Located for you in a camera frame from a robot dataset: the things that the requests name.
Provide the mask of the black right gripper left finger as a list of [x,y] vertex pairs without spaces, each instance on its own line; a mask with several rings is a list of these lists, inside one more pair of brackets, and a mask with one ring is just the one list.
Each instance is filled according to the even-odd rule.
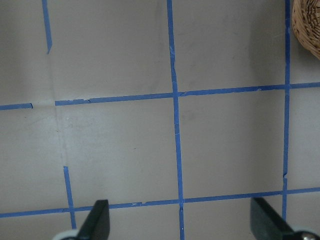
[[77,240],[107,240],[110,235],[109,202],[97,200],[76,235]]

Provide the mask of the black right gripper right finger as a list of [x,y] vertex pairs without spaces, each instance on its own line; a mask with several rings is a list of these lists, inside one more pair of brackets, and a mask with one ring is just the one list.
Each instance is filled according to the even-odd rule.
[[250,230],[256,240],[297,240],[295,231],[262,197],[250,200]]

